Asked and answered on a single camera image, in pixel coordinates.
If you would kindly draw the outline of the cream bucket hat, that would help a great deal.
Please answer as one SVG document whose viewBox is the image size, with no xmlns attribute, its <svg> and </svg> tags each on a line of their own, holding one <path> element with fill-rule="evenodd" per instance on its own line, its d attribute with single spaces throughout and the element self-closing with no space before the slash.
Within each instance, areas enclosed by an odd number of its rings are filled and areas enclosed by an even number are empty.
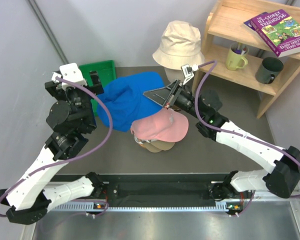
<svg viewBox="0 0 300 240">
<path fill-rule="evenodd" d="M 180 70 L 186 64 L 203 64 L 205 56 L 201 51 L 201 40 L 197 27 L 185 21 L 171 21 L 152 57 L 159 65 L 172 70 Z"/>
</svg>

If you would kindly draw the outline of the green plastic bin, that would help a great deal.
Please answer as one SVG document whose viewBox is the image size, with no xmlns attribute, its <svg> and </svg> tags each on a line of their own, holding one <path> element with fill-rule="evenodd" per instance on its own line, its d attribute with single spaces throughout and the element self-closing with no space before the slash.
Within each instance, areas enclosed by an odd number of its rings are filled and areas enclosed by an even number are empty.
<svg viewBox="0 0 300 240">
<path fill-rule="evenodd" d="M 79 65 L 78 67 L 89 86 L 93 84 L 90 72 L 98 73 L 99 80 L 103 87 L 107 86 L 110 82 L 117 78 L 115 62 L 113 60 L 88 63 Z"/>
</svg>

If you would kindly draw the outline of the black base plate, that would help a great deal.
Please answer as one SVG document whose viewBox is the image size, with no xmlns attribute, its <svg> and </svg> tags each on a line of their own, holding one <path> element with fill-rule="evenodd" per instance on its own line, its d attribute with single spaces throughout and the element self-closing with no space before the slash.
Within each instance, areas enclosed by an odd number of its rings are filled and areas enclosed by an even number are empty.
<svg viewBox="0 0 300 240">
<path fill-rule="evenodd" d="M 242 209 L 255 195 L 251 190 L 230 192 L 221 185 L 225 173 L 101 174 L 97 192 L 77 196 L 76 202 L 106 201 L 111 208 L 214 207 L 235 202 Z"/>
</svg>

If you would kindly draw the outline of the pens in mug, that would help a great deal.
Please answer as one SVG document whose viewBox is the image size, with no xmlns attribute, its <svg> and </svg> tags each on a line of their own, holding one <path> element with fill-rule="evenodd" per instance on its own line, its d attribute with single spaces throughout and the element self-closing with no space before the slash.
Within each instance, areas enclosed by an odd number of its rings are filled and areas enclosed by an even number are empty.
<svg viewBox="0 0 300 240">
<path fill-rule="evenodd" d="M 238 42 L 233 51 L 236 54 L 244 55 L 247 52 L 247 48 L 244 44 Z"/>
</svg>

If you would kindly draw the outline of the purple treehouse book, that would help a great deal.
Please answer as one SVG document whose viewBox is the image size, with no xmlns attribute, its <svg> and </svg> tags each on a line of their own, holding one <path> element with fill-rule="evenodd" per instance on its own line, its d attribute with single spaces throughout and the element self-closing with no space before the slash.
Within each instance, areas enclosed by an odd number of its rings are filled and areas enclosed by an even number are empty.
<svg viewBox="0 0 300 240">
<path fill-rule="evenodd" d="M 300 53 L 300 24 L 285 10 L 255 16 L 250 23 L 278 58 Z"/>
</svg>

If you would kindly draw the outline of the blue item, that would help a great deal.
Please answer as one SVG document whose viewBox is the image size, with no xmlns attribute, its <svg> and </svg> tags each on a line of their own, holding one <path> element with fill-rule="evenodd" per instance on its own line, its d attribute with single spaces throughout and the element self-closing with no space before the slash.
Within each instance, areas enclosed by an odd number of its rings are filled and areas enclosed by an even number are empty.
<svg viewBox="0 0 300 240">
<path fill-rule="evenodd" d="M 97 97 L 107 107 L 113 129 L 127 132 L 133 121 L 159 112 L 162 107 L 144 96 L 144 92 L 164 87 L 161 76 L 153 71 L 119 77 Z"/>
</svg>

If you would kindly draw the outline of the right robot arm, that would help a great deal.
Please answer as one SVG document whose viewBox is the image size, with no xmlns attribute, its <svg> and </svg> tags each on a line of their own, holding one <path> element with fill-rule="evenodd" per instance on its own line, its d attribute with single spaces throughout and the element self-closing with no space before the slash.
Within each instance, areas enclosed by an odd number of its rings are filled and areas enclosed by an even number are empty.
<svg viewBox="0 0 300 240">
<path fill-rule="evenodd" d="M 204 90 L 198 98 L 179 80 L 143 95 L 169 109 L 176 106 L 197 118 L 200 134 L 243 154 L 262 167 L 261 170 L 230 172 L 223 182 L 210 189 L 213 198 L 235 198 L 245 191 L 269 191 L 277 197 L 292 197 L 300 181 L 300 150 L 285 149 L 260 140 L 240 129 L 218 111 L 222 103 L 214 90 Z"/>
</svg>

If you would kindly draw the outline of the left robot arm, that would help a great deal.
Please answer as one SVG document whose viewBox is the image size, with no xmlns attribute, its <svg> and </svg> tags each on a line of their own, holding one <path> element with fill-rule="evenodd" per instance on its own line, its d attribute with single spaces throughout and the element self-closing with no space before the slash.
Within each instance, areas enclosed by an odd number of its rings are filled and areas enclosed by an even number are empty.
<svg viewBox="0 0 300 240">
<path fill-rule="evenodd" d="M 97 128 L 92 97 L 87 91 L 98 95 L 104 90 L 97 71 L 90 71 L 89 77 L 91 84 L 79 70 L 72 73 L 59 70 L 44 84 L 46 91 L 56 99 L 46 118 L 52 134 L 19 185 L 0 189 L 0 204 L 8 206 L 5 216 L 9 222 L 31 225 L 59 205 L 80 198 L 96 199 L 104 193 L 104 183 L 94 172 L 73 182 L 47 187 L 67 161 L 76 157 L 88 143 L 84 136 Z"/>
</svg>

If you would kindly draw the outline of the aluminium rail frame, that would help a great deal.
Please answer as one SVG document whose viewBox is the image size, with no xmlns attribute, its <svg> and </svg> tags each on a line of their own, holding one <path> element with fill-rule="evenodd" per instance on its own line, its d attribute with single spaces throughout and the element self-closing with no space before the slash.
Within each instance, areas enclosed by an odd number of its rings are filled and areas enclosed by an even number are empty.
<svg viewBox="0 0 300 240">
<path fill-rule="evenodd" d="M 220 175 L 103 175 L 96 200 L 71 202 L 25 226 L 23 240 L 300 240 L 300 198 L 266 191 L 215 200 Z"/>
</svg>

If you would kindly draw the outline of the pink white baseball cap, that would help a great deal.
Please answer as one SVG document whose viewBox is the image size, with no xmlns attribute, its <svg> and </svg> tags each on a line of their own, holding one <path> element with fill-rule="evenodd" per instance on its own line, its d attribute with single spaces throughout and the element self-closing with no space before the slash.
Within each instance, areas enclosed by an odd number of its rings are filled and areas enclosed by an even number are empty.
<svg viewBox="0 0 300 240">
<path fill-rule="evenodd" d="M 156 140 L 169 143 L 181 141 L 188 132 L 189 121 L 183 114 L 173 109 L 162 108 L 159 112 L 135 120 L 131 133 L 140 140 Z"/>
</svg>

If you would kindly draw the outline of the wooden mushroom hat stand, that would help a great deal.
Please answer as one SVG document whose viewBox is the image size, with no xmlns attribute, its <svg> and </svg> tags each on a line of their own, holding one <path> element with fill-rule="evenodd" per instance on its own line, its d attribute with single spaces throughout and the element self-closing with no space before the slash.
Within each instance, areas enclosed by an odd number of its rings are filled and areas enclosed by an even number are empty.
<svg viewBox="0 0 300 240">
<path fill-rule="evenodd" d="M 144 145 L 144 144 L 142 144 L 142 143 L 137 143 L 140 147 L 142 147 L 143 149 L 146 149 L 147 150 L 147 147 Z"/>
</svg>

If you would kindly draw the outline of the light green mug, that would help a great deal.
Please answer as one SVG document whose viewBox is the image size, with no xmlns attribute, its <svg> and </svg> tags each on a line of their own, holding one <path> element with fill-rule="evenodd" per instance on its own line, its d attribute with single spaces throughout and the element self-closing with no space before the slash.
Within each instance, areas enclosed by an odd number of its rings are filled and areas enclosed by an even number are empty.
<svg viewBox="0 0 300 240">
<path fill-rule="evenodd" d="M 234 42 L 231 44 L 228 55 L 225 61 L 225 66 L 230 71 L 236 71 L 238 69 L 243 69 L 248 65 L 248 59 L 246 58 L 249 53 L 249 48 L 247 48 L 247 52 L 244 55 L 234 53 L 234 48 L 237 46 L 238 42 Z"/>
</svg>

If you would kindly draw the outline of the dark grey mug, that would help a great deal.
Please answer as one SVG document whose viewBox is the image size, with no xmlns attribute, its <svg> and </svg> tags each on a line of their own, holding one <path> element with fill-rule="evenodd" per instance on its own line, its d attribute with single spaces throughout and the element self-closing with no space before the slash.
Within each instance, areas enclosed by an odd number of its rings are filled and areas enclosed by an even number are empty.
<svg viewBox="0 0 300 240">
<path fill-rule="evenodd" d="M 281 60 L 275 57 L 266 57 L 256 71 L 255 78 L 259 83 L 272 84 L 283 69 L 284 64 Z"/>
</svg>

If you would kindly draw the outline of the cream mannequin head stand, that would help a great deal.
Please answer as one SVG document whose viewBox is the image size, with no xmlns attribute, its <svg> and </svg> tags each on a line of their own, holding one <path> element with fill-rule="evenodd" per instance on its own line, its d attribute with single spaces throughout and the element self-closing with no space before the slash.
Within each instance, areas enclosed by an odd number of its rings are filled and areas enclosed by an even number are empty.
<svg viewBox="0 0 300 240">
<path fill-rule="evenodd" d="M 189 73 L 188 75 L 184 76 L 183 71 L 177 69 L 170 69 L 165 67 L 164 68 L 165 74 L 167 79 L 173 83 L 175 80 L 180 80 L 180 82 L 185 86 L 189 83 L 189 81 L 194 77 L 194 73 Z"/>
</svg>

